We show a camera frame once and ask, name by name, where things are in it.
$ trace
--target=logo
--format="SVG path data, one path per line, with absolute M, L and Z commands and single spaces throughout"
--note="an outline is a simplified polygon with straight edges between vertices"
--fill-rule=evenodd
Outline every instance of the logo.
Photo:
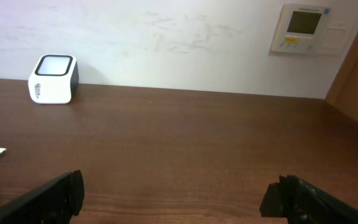
M 308 8 L 299 8 L 299 10 L 302 10 L 302 11 L 311 11 L 311 12 L 318 12 L 318 9 L 308 9 Z
M 41 84 L 35 84 L 35 96 L 39 98 L 41 96 Z

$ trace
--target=thermostat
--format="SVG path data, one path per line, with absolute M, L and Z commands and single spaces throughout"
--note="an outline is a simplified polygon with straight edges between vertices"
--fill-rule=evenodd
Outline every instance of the thermostat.
M 349 26 L 332 22 L 330 12 L 329 7 L 284 4 L 271 50 L 299 54 L 341 53 Z
M 36 103 L 68 103 L 75 94 L 79 79 L 74 56 L 44 55 L 29 78 L 30 97 Z

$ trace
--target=light switch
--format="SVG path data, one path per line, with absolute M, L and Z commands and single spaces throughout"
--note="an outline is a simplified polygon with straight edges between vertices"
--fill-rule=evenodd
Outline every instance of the light switch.
M 328 29 L 324 37 L 324 47 L 340 48 L 346 37 L 346 30 Z

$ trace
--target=yellow sticker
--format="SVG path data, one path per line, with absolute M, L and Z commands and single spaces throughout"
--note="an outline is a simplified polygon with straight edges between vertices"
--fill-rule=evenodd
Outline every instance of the yellow sticker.
M 285 42 L 296 44 L 296 43 L 298 42 L 298 39 L 286 37 L 286 38 L 285 38 Z

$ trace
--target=scratched wall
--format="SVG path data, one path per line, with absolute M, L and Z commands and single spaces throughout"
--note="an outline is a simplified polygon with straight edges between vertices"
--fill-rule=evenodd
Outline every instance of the scratched wall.
M 344 53 L 272 55 L 283 3 L 352 22 Z M 0 78 L 72 54 L 80 82 L 324 98 L 358 29 L 358 0 L 0 0 Z

